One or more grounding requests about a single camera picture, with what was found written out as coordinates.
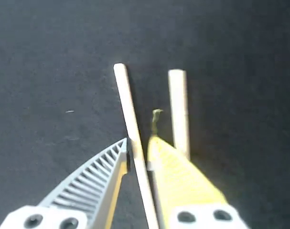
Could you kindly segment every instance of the dark fabric surface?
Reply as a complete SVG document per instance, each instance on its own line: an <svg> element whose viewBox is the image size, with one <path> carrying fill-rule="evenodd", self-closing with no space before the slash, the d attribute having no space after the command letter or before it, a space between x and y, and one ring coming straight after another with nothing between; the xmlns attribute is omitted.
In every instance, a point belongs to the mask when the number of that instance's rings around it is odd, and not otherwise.
<svg viewBox="0 0 290 229"><path fill-rule="evenodd" d="M0 0L0 223L126 136L116 62L145 149L184 68L193 162L252 228L290 228L290 0ZM133 173L113 228L147 228Z"/></svg>

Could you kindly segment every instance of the wooden stick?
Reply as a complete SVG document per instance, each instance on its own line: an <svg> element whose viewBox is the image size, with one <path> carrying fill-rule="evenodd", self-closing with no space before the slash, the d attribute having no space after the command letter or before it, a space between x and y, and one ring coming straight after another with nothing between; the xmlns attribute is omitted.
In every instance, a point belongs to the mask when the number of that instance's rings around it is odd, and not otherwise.
<svg viewBox="0 0 290 229"><path fill-rule="evenodd" d="M174 147L190 159L186 72L168 71Z"/></svg>
<svg viewBox="0 0 290 229"><path fill-rule="evenodd" d="M144 154L140 141L140 133L135 117L126 66L122 63L115 64L114 73L117 82L122 111L124 113L124 118L127 126L128 136L131 139L136 175L139 181L140 193L145 208L148 227L149 229L158 229L159 226L147 176Z"/></svg>

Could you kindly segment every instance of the gray lattice structure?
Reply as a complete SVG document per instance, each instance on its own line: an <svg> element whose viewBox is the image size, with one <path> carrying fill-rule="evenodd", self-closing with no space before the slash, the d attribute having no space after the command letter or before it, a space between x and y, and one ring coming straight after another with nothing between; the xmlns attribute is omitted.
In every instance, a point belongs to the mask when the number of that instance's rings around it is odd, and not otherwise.
<svg viewBox="0 0 290 229"><path fill-rule="evenodd" d="M124 138L85 162L38 206L10 213L0 229L110 228L127 157Z"/></svg>

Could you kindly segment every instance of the mounting hole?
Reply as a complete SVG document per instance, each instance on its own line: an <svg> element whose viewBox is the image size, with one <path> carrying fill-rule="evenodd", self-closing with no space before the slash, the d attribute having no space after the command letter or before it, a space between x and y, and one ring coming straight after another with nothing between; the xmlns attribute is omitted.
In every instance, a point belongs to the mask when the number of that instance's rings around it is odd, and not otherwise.
<svg viewBox="0 0 290 229"><path fill-rule="evenodd" d="M193 223L196 222L196 217L188 211L181 211L178 214L178 220L182 223Z"/></svg>
<svg viewBox="0 0 290 229"><path fill-rule="evenodd" d="M39 214L29 216L24 223L24 227L27 229L35 228L40 225L42 220L43 216Z"/></svg>
<svg viewBox="0 0 290 229"><path fill-rule="evenodd" d="M214 217L216 220L224 220L224 221L230 221L232 220L232 217L229 213L223 210L216 210L214 211Z"/></svg>
<svg viewBox="0 0 290 229"><path fill-rule="evenodd" d="M76 229L78 227L78 220L75 218L68 218L61 223L60 229Z"/></svg>

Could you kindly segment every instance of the screw hole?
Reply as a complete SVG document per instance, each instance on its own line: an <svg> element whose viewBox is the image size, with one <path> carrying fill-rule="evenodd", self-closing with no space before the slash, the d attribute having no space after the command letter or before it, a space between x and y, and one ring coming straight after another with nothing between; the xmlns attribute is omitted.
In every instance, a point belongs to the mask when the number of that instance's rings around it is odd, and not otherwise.
<svg viewBox="0 0 290 229"><path fill-rule="evenodd" d="M24 227L27 229L35 228L40 225L42 220L43 216L39 214L29 216L24 223Z"/></svg>
<svg viewBox="0 0 290 229"><path fill-rule="evenodd" d="M216 210L214 211L214 217L216 220L224 220L224 221L230 221L232 220L232 217L229 213L223 210Z"/></svg>
<svg viewBox="0 0 290 229"><path fill-rule="evenodd" d="M188 211L181 211L178 214L178 220L182 223L193 223L196 222L196 217Z"/></svg>
<svg viewBox="0 0 290 229"><path fill-rule="evenodd" d="M75 218L68 218L61 223L60 229L76 229L78 227L78 220Z"/></svg>

